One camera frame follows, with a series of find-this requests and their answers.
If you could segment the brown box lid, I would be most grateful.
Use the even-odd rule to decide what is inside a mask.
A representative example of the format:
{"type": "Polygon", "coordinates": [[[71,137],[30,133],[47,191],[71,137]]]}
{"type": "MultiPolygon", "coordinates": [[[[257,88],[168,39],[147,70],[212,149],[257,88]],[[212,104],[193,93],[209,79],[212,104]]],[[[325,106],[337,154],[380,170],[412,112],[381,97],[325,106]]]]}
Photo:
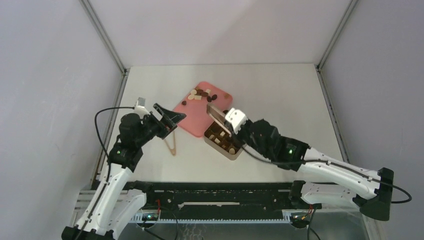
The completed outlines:
{"type": "Polygon", "coordinates": [[[225,114],[223,111],[221,111],[217,106],[209,102],[206,105],[206,113],[213,119],[215,123],[217,123],[226,133],[228,133],[230,136],[232,135],[232,132],[230,129],[226,126],[226,120],[225,120],[225,114]]]}

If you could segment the gold chocolate box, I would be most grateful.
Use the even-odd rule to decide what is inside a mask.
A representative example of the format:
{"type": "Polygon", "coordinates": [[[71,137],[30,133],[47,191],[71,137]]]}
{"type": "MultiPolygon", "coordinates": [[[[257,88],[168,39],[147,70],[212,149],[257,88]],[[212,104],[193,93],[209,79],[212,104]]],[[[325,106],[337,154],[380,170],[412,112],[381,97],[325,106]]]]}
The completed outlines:
{"type": "Polygon", "coordinates": [[[203,134],[204,141],[213,149],[231,161],[235,161],[243,152],[242,145],[216,122],[213,122],[203,134]]]}

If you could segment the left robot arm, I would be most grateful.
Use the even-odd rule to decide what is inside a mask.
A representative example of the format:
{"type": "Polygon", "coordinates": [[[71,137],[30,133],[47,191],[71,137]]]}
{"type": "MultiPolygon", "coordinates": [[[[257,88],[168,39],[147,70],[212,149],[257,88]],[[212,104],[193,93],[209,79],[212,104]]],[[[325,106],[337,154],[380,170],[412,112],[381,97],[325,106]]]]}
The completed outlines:
{"type": "Polygon", "coordinates": [[[165,139],[186,118],[186,114],[170,111],[157,103],[153,107],[161,119],[139,104],[121,117],[119,134],[106,156],[100,184],[76,224],[64,228],[63,240],[117,240],[138,210],[155,205],[157,196],[148,189],[129,190],[126,199],[118,201],[143,156],[143,146],[155,137],[165,139]]]}

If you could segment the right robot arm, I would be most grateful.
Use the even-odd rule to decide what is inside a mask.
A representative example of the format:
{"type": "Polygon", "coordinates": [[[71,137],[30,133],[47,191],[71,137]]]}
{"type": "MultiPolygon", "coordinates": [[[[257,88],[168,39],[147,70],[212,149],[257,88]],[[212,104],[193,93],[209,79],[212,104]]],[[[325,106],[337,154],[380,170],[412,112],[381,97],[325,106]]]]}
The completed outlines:
{"type": "Polygon", "coordinates": [[[382,167],[370,170],[329,157],[309,144],[280,135],[278,129],[264,119],[251,121],[230,119],[232,134],[253,148],[271,164],[284,170],[317,174],[354,192],[349,200],[372,219],[390,219],[394,171],[382,167]]]}

